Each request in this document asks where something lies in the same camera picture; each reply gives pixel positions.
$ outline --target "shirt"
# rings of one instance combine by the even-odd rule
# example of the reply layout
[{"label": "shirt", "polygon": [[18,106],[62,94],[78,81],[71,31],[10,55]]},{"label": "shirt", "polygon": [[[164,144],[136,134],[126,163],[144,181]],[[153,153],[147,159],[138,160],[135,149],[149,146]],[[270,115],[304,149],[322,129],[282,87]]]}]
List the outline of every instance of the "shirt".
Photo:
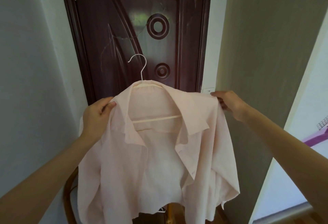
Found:
[{"label": "shirt", "polygon": [[[214,219],[240,192],[232,142],[216,97],[156,81],[114,97],[107,129],[79,164],[77,203],[83,224],[132,224],[177,202],[186,224]],[[138,121],[181,115],[159,121]]]}]

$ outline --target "light switch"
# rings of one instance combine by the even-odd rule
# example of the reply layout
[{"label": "light switch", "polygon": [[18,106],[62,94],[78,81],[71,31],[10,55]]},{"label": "light switch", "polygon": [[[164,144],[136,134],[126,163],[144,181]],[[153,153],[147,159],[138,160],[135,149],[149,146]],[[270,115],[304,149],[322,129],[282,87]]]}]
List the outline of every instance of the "light switch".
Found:
[{"label": "light switch", "polygon": [[213,88],[213,87],[210,87],[207,89],[202,89],[203,94],[210,94],[211,92],[214,92],[214,91],[215,91],[215,88]]}]

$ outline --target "white hanger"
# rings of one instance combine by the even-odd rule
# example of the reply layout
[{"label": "white hanger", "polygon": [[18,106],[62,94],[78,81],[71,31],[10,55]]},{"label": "white hanger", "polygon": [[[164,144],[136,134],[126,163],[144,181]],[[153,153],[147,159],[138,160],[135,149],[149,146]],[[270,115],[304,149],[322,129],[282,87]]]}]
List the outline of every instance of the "white hanger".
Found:
[{"label": "white hanger", "polygon": [[131,56],[130,60],[128,61],[128,63],[132,60],[132,58],[136,55],[139,55],[139,56],[143,56],[145,58],[145,66],[142,68],[141,72],[140,72],[140,75],[141,75],[141,84],[137,85],[137,86],[134,86],[134,87],[147,87],[147,86],[156,86],[156,87],[159,87],[159,88],[163,88],[162,86],[160,85],[156,85],[156,84],[145,84],[143,83],[143,79],[142,79],[142,71],[144,70],[144,68],[146,67],[147,65],[147,59],[144,55],[142,54],[134,54],[133,56]]},{"label": "white hanger", "polygon": [[[136,55],[140,55],[140,56],[143,56],[145,58],[145,66],[142,68],[141,72],[140,72],[140,75],[141,75],[141,84],[137,85],[137,86],[134,86],[134,87],[147,87],[147,86],[156,86],[156,87],[159,87],[159,88],[163,88],[162,86],[160,85],[156,85],[156,84],[146,84],[146,83],[143,83],[143,79],[142,79],[142,71],[144,70],[144,68],[146,67],[146,64],[147,64],[147,59],[144,55],[142,54],[135,54],[133,56],[131,56],[130,60],[128,61],[128,63],[131,61],[131,59],[136,56]],[[151,122],[151,121],[157,121],[157,120],[166,120],[166,119],[174,119],[174,118],[179,118],[181,117],[182,115],[174,115],[174,116],[170,116],[170,117],[163,117],[163,118],[156,118],[156,119],[149,119],[149,120],[136,120],[136,121],[132,121],[132,123],[142,123],[142,122]]]}]

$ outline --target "door frame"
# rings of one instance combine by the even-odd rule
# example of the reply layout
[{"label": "door frame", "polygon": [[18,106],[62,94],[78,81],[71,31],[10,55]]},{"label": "door frame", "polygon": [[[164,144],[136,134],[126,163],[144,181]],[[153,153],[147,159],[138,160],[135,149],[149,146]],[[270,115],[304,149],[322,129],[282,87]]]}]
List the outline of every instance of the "door frame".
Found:
[{"label": "door frame", "polygon": [[[70,23],[74,46],[76,50],[77,60],[80,67],[82,81],[88,105],[96,101],[95,91],[92,83],[92,76],[88,62],[88,55],[82,35],[82,27],[77,9],[77,0],[64,0],[68,21]],[[205,49],[207,40],[208,19],[210,13],[211,0],[203,0],[202,19],[200,27],[198,65],[196,75],[196,91],[201,91],[205,61]]]}]

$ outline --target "door panel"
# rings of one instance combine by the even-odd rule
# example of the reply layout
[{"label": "door panel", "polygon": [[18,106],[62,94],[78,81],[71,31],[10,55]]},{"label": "door panel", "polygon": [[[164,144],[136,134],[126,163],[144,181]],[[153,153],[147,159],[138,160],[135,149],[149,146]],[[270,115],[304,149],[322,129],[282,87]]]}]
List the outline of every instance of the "door panel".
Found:
[{"label": "door panel", "polygon": [[134,81],[198,90],[203,0],[76,0],[95,99]]}]

